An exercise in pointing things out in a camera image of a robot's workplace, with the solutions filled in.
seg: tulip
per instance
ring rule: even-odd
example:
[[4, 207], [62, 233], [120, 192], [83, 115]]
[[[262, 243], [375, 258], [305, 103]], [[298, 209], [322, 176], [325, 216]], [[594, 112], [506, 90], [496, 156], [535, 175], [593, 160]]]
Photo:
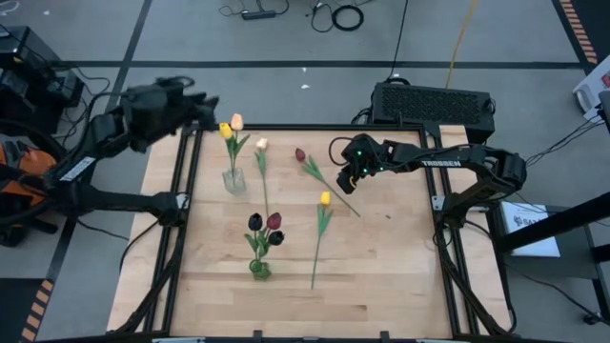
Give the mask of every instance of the tulip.
[[244, 129], [244, 120], [241, 118], [241, 114], [234, 114], [231, 118], [231, 129], [234, 131], [242, 131]]
[[320, 204], [324, 206], [331, 205], [331, 193], [330, 192], [322, 192], [320, 196]]
[[301, 150], [301, 149], [299, 149], [299, 148], [296, 148], [296, 150], [295, 150], [295, 156], [296, 156], [296, 160], [297, 160], [298, 162], [303, 162], [303, 161], [305, 161], [305, 151], [303, 151], [303, 150]]
[[224, 139], [229, 139], [233, 137], [233, 131], [231, 127], [227, 123], [220, 123], [220, 136]]
[[257, 232], [260, 229], [262, 229], [263, 227], [263, 217], [260, 216], [260, 214], [255, 213], [253, 215], [250, 216], [250, 219], [248, 219], [248, 228], [250, 228], [250, 230]]
[[271, 232], [267, 239], [269, 244], [278, 246], [284, 241], [284, 232]]
[[256, 142], [256, 147], [262, 151], [267, 150], [267, 138], [260, 138], [258, 142]]
[[267, 218], [267, 228], [269, 230], [277, 230], [282, 225], [282, 216], [275, 212]]

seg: red tulip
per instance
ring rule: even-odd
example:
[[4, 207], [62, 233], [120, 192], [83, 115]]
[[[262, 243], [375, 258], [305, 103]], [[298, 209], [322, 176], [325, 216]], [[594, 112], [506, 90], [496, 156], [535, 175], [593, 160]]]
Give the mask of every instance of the red tulip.
[[303, 162], [305, 160], [305, 151], [303, 151], [303, 150], [301, 150], [299, 148], [296, 148], [295, 156], [296, 156], [296, 160], [298, 162]]
[[275, 212], [267, 218], [267, 228], [269, 230], [277, 230], [282, 225], [282, 216]]

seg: white paper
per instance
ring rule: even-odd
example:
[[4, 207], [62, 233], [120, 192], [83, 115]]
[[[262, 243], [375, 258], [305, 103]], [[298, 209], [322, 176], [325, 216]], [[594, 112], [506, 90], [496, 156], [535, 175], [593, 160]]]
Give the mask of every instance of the white paper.
[[[507, 233], [519, 231], [548, 217], [546, 206], [502, 201], [502, 215]], [[555, 237], [543, 239], [511, 252], [513, 256], [560, 257]]]

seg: small glass vase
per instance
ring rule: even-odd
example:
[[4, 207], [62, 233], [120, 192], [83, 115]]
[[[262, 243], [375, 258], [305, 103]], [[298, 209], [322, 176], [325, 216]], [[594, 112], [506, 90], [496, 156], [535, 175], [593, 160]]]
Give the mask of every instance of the small glass vase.
[[261, 262], [260, 260], [256, 259], [250, 262], [250, 272], [252, 272], [252, 276], [256, 281], [267, 281], [269, 276], [271, 276], [269, 263]]
[[244, 179], [244, 171], [241, 168], [228, 169], [222, 172], [222, 178], [225, 181], [227, 192], [233, 195], [240, 195], [246, 191], [246, 180]]

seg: concrete floor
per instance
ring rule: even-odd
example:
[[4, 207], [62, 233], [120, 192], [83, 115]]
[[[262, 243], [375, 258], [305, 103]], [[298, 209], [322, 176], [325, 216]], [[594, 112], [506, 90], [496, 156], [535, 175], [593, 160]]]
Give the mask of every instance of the concrete floor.
[[[254, 1], [244, 0], [249, 8]], [[401, 1], [381, 1], [362, 7], [365, 22], [359, 30], [319, 34], [310, 28], [305, 0], [289, 0], [290, 10], [271, 20], [244, 22], [223, 17], [217, 9], [236, 0], [153, 0], [135, 48], [140, 61], [265, 61], [367, 60], [391, 61], [396, 47]], [[282, 9], [282, 0], [266, 0], [267, 8]], [[30, 25], [63, 59], [122, 61], [143, 5], [149, 0], [22, 1], [18, 10], [2, 17], [3, 25]], [[449, 61], [468, 0], [411, 0], [398, 60]], [[316, 24], [328, 25], [320, 14]], [[482, 0], [460, 47], [458, 61], [578, 62], [549, 0]], [[241, 112], [256, 123], [348, 123], [368, 105], [375, 82], [385, 68], [87, 68], [88, 76], [119, 80], [120, 89], [146, 84], [157, 76], [184, 74], [197, 83], [194, 91], [218, 94], [218, 119]], [[412, 84], [443, 87], [447, 70], [398, 69]], [[571, 94], [584, 73], [580, 70], [459, 69], [452, 87], [489, 91], [498, 103], [497, 131], [489, 144], [529, 156], [543, 150], [583, 123]], [[99, 91], [102, 82], [88, 82]], [[105, 107], [98, 104], [98, 111]], [[549, 205], [572, 206], [607, 192], [605, 167], [610, 151], [608, 132], [594, 129], [565, 149], [547, 156], [528, 171], [521, 192], [527, 199]], [[146, 154], [125, 151], [97, 165], [92, 183], [103, 190], [139, 192]], [[128, 235], [132, 216], [95, 212], [83, 221]], [[594, 226], [598, 245], [610, 242], [607, 228]], [[44, 277], [59, 233], [34, 232], [17, 249], [0, 248], [1, 277]], [[118, 279], [118, 260], [124, 241], [76, 227], [61, 273], [56, 280], [38, 339], [101, 334], [112, 306]], [[532, 338], [603, 341], [605, 326], [587, 326], [580, 310], [557, 293], [509, 273], [510, 293], [518, 314], [517, 333]], [[596, 310], [589, 282], [553, 282]]]

